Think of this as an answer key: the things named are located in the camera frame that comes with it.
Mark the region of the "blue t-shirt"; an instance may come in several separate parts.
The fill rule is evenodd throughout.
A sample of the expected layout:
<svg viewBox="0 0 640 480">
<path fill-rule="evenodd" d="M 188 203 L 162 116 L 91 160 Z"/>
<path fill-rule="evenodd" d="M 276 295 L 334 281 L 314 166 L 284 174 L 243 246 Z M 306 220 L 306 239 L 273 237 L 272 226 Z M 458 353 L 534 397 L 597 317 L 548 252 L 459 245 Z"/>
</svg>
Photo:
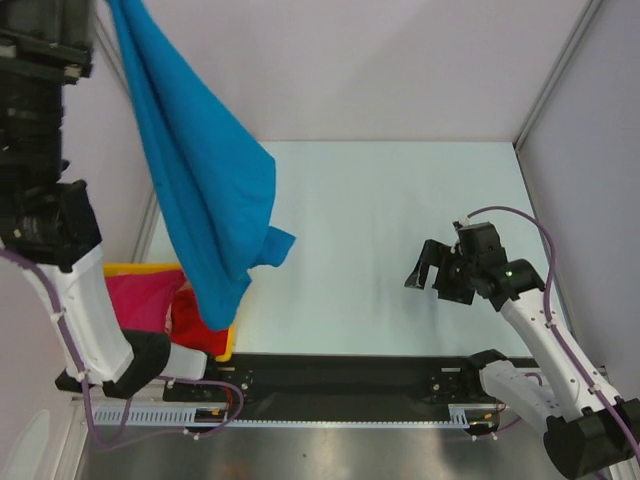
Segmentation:
<svg viewBox="0 0 640 480">
<path fill-rule="evenodd" d="M 209 90 L 141 1 L 109 4 L 170 241 L 212 331 L 234 321 L 250 270 L 280 266 L 274 158 Z"/>
</svg>

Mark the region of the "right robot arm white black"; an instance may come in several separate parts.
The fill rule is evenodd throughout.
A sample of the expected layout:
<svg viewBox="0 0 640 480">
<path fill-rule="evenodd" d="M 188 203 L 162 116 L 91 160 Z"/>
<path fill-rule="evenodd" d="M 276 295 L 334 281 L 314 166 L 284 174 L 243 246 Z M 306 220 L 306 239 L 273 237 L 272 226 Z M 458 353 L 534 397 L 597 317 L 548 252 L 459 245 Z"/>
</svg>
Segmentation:
<svg viewBox="0 0 640 480">
<path fill-rule="evenodd" d="M 461 376 L 473 401 L 493 396 L 542 438 L 546 453 L 567 479 L 596 473 L 639 456 L 639 402 L 625 400 L 589 361 L 554 313 L 546 288 L 526 260 L 510 261 L 496 240 L 463 249 L 435 240 L 424 243 L 408 288 L 423 289 L 437 268 L 439 298 L 469 305 L 488 300 L 523 340 L 547 382 L 540 386 L 495 350 L 471 356 L 475 366 Z"/>
</svg>

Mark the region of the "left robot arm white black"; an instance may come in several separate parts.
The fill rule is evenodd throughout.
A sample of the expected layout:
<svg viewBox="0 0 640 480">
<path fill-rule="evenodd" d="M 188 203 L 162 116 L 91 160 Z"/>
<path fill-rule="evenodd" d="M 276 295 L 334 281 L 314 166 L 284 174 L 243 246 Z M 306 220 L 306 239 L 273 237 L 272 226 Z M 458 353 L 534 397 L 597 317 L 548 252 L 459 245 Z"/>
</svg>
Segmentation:
<svg viewBox="0 0 640 480">
<path fill-rule="evenodd" d="M 66 359 L 58 389 L 127 399 L 165 378 L 207 400 L 221 376 L 203 352 L 120 327 L 87 185 L 61 179 L 63 89 L 91 73 L 94 18 L 90 1 L 1 5 L 1 254 L 49 310 Z"/>
</svg>

